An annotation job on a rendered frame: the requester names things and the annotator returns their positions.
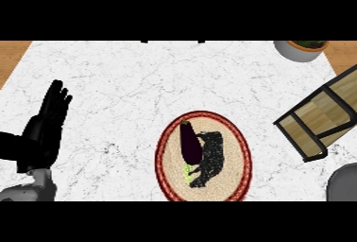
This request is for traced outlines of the oval woven red-rimmed placemat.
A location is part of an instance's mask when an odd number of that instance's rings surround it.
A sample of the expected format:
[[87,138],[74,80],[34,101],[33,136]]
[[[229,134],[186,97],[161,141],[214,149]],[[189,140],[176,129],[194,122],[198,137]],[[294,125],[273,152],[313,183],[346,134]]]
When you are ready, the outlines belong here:
[[[223,168],[207,181],[205,187],[191,187],[201,172],[186,165],[182,156],[180,123],[192,123],[195,133],[219,131],[223,138]],[[157,179],[171,201],[239,201],[248,192],[253,177],[253,159],[244,135],[220,114],[208,111],[183,113],[168,124],[157,145]]]

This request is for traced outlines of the potted plant in white pot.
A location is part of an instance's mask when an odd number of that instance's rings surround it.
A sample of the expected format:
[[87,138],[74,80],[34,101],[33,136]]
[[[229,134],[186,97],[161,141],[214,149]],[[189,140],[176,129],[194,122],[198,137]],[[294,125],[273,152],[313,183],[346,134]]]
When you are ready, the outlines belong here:
[[295,62],[310,62],[319,57],[329,42],[325,42],[320,48],[301,46],[294,41],[275,41],[273,45],[278,52],[288,60]]

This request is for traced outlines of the wooden black-framed tiered shelf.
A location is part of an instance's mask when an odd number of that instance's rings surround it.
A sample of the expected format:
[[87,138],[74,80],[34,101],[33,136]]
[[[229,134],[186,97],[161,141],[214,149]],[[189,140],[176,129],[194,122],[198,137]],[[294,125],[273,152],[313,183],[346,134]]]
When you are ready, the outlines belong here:
[[273,125],[304,162],[328,156],[328,147],[357,126],[357,64],[312,92]]

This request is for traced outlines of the dark purple eggplant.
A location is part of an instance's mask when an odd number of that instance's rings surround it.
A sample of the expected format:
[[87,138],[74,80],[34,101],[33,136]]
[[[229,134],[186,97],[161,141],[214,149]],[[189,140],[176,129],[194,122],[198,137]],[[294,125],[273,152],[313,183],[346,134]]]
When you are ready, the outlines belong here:
[[180,123],[182,155],[189,165],[197,165],[202,160],[202,146],[194,132],[192,123],[188,119]]

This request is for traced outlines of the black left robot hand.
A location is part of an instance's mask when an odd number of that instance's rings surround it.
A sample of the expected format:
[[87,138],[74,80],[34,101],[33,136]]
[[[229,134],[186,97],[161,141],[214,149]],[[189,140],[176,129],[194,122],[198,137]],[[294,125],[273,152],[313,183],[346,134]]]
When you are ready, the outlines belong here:
[[17,172],[49,169],[58,160],[64,121],[73,96],[55,80],[21,135],[0,131],[0,159],[17,161]]

